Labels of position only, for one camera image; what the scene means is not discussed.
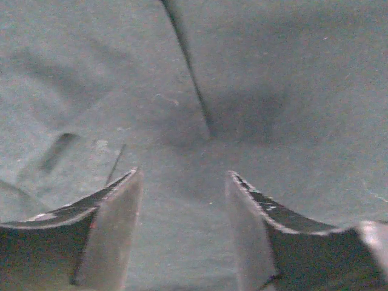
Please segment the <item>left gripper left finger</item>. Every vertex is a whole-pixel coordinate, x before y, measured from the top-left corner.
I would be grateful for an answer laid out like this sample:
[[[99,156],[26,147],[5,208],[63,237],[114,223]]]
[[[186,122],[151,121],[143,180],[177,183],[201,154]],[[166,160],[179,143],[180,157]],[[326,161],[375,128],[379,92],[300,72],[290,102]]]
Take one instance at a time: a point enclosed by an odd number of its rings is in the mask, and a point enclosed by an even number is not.
[[[72,204],[1,224],[1,289],[123,290],[142,180],[134,167]]]

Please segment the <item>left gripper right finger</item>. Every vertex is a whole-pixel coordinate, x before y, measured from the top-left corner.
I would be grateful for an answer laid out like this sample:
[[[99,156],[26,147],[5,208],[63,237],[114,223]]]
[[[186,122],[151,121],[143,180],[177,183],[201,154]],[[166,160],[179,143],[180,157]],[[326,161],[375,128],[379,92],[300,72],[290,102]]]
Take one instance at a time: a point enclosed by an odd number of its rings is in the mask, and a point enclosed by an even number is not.
[[[226,203],[239,290],[386,290],[387,223],[337,228],[296,213],[236,172]]]

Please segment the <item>black t shirt blue logo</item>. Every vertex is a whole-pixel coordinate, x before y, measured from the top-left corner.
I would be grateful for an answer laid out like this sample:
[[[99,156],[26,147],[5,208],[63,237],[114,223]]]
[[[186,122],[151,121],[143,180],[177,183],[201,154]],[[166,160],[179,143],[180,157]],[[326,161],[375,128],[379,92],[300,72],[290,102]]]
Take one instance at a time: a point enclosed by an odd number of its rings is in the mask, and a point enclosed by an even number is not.
[[[134,167],[123,290],[239,290],[229,171],[387,223],[387,2],[2,1],[1,224]]]

